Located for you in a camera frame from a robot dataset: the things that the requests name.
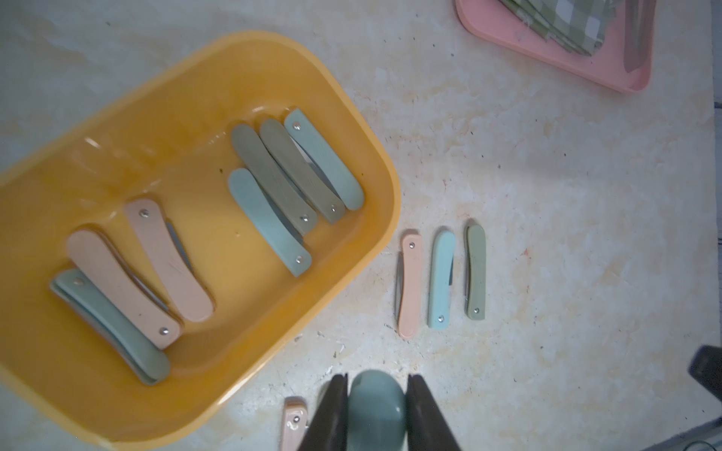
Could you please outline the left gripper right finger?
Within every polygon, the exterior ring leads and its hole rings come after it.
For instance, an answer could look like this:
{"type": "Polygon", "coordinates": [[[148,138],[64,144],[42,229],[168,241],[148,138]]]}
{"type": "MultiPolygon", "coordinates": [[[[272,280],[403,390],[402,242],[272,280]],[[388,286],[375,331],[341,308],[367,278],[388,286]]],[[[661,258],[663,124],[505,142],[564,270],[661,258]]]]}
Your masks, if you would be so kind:
{"type": "Polygon", "coordinates": [[[407,379],[406,428],[410,451],[460,451],[444,415],[421,375],[407,379]]]}

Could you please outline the teal folding knife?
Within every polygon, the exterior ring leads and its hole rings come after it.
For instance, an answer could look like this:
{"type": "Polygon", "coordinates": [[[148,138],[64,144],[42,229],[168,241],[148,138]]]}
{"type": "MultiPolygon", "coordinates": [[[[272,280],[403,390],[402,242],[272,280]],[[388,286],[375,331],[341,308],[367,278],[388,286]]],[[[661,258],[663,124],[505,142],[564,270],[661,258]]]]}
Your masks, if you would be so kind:
{"type": "Polygon", "coordinates": [[[349,394],[348,450],[401,450],[406,434],[405,394],[380,370],[353,379],[349,394]]]}
{"type": "Polygon", "coordinates": [[[145,385],[156,385],[171,372],[163,351],[156,348],[95,285],[77,269],[57,274],[50,289],[108,342],[145,385]]]}

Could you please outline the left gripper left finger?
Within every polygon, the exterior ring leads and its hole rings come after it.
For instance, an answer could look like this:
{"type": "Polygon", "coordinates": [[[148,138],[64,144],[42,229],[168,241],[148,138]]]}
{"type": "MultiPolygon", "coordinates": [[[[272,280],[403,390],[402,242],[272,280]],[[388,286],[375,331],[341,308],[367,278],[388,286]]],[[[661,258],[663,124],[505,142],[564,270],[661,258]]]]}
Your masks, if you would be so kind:
{"type": "Polygon", "coordinates": [[[346,451],[348,420],[348,375],[337,374],[327,383],[317,412],[298,450],[346,451]]]}

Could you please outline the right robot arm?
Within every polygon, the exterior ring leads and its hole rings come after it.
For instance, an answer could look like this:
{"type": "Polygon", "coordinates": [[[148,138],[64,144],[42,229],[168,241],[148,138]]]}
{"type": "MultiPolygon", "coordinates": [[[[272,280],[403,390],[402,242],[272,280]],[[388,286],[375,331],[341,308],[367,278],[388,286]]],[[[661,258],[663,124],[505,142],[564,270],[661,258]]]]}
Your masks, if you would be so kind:
{"type": "Polygon", "coordinates": [[[695,353],[689,375],[717,400],[722,401],[722,349],[704,345],[695,353]]]}

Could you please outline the pink folding fruit knife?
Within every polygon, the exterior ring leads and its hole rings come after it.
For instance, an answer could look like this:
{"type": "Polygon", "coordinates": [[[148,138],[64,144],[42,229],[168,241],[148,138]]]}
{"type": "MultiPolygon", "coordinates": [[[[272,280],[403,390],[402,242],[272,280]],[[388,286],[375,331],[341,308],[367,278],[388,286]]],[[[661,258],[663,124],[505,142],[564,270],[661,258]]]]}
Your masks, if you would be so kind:
{"type": "Polygon", "coordinates": [[[422,238],[407,233],[400,244],[397,276],[397,330],[404,338],[412,338],[419,330],[422,294],[422,238]]]}

